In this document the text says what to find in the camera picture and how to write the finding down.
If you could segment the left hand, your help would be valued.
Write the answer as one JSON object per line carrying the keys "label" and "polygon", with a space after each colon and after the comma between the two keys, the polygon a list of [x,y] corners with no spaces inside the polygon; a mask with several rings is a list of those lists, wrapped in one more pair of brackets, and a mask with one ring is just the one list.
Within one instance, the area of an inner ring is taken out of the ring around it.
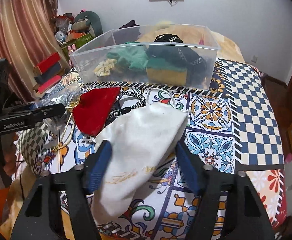
{"label": "left hand", "polygon": [[9,138],[12,140],[9,147],[4,151],[5,166],[3,167],[6,174],[11,177],[16,172],[16,145],[15,141],[19,138],[16,133],[11,133]]}

